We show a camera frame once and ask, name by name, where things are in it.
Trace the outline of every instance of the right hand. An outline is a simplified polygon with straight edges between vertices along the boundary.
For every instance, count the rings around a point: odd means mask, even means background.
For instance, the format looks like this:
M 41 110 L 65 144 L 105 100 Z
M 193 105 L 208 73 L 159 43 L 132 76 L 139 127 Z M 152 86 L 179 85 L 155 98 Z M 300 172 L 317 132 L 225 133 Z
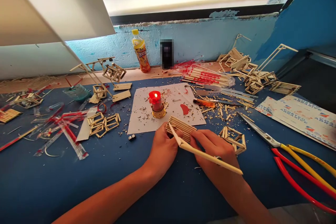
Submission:
M 190 145 L 195 149 L 201 150 L 195 139 L 197 139 L 203 146 L 205 153 L 210 156 L 220 156 L 224 162 L 239 168 L 233 146 L 223 138 L 208 129 L 192 131 L 190 133 Z M 227 170 L 198 155 L 195 155 L 195 158 L 205 174 L 224 197 L 229 196 L 233 190 L 239 190 L 244 186 L 245 180 L 241 175 Z

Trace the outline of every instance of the table surface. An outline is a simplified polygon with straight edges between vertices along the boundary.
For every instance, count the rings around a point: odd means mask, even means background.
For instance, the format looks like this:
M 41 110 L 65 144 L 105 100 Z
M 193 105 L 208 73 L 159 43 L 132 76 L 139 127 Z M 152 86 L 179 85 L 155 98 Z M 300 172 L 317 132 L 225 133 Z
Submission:
M 130 91 L 134 95 L 137 88 L 179 83 L 180 79 L 179 77 L 133 81 Z M 243 91 L 244 84 L 240 85 L 241 83 L 236 79 L 236 85 L 233 88 Z M 44 114 L 46 107 L 52 104 L 59 101 L 67 104 L 71 101 L 62 90 L 55 89 L 45 97 L 41 104 L 41 114 Z M 259 92 L 258 96 L 256 105 L 267 96 L 277 100 L 283 97 L 281 94 L 269 91 L 268 88 Z M 7 99 L 8 97 L 3 95 L 0 98 L 0 105 L 3 106 Z M 101 139 L 92 136 L 82 142 L 89 153 L 84 160 L 78 160 L 64 135 L 61 135 L 48 148 L 49 154 L 60 155 L 59 157 L 33 156 L 44 144 L 42 139 L 36 141 L 22 139 L 3 150 L 0 153 L 0 223 L 33 221 L 50 223 L 94 193 L 141 167 L 150 153 L 154 132 L 137 134 L 133 142 L 128 141 L 125 133 L 121 136 L 118 134 L 122 132 L 123 125 L 129 122 L 131 112 L 128 109 L 132 109 L 132 102 L 132 98 L 125 99 L 111 108 L 110 114 L 120 113 L 122 121 L 118 128 Z M 79 103 L 70 103 L 65 106 L 64 112 L 76 111 L 79 106 Z M 24 114 L 6 125 L 0 125 L 2 133 L 0 146 L 33 126 L 30 123 L 35 118 L 33 109 L 25 110 L 18 106 L 15 106 L 15 109 Z M 250 113 L 250 117 L 277 141 L 304 149 L 336 167 L 335 152 L 329 148 L 255 110 Z M 211 121 L 206 119 L 206 122 L 206 125 L 196 127 L 219 133 L 223 125 L 226 125 L 218 118 L 213 118 Z M 22 127 L 7 135 L 19 126 Z M 275 164 L 269 145 L 259 135 L 252 129 L 247 129 L 247 125 L 238 116 L 230 122 L 230 126 L 245 134 L 247 150 L 238 156 L 239 165 L 245 180 L 267 208 L 307 202 L 283 177 Z M 71 129 L 75 134 L 79 132 L 79 128 Z M 303 159 L 328 183 L 336 186 L 335 178 L 324 168 L 305 156 Z M 147 223 L 204 223 L 236 215 L 204 172 L 201 169 L 195 169 L 197 166 L 193 154 L 179 149 L 173 165 L 163 179 L 132 205 L 117 222 L 130 223 L 141 220 Z M 313 198 L 336 207 L 335 202 L 322 190 L 287 165 L 286 168 Z

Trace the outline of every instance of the yellow handle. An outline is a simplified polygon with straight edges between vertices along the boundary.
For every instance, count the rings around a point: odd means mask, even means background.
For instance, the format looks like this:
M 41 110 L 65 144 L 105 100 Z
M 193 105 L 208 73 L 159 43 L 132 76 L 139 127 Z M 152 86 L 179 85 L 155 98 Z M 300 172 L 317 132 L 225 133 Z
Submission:
M 316 161 L 317 163 L 319 163 L 320 165 L 322 165 L 325 169 L 327 169 L 334 177 L 336 177 L 336 170 L 331 167 L 329 164 L 327 164 L 326 162 L 324 162 L 322 159 L 314 156 L 313 154 L 310 154 L 309 152 L 306 152 L 304 150 L 301 150 L 295 146 L 292 145 L 287 145 L 287 147 L 291 148 L 293 151 L 298 152 L 302 155 L 305 155 L 311 159 L 313 159 L 314 161 Z
M 303 161 L 294 151 L 292 151 L 289 147 L 286 145 L 281 144 L 280 145 L 281 149 L 284 149 L 287 151 L 297 162 L 299 162 L 300 165 L 302 165 L 307 172 L 309 172 L 314 178 L 316 178 L 318 181 L 320 181 L 323 185 L 328 187 L 331 191 L 336 193 L 336 190 L 329 185 L 320 175 L 318 175 L 305 161 Z

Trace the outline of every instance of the gold candle holder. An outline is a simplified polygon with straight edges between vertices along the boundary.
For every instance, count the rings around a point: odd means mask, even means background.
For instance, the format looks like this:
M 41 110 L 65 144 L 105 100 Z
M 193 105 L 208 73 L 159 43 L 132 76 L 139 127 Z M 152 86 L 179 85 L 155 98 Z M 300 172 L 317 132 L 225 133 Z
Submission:
M 155 118 L 162 118 L 166 115 L 166 110 L 162 104 L 162 109 L 160 111 L 155 111 L 152 106 L 152 114 Z

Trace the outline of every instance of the bottle label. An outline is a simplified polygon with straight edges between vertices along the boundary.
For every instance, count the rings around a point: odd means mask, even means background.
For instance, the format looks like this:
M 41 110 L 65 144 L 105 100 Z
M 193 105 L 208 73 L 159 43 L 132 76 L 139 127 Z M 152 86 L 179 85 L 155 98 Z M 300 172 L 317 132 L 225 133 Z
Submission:
M 147 53 L 146 53 L 146 46 L 145 44 L 135 49 L 136 56 L 138 57 L 139 63 L 141 66 L 146 67 L 147 66 Z

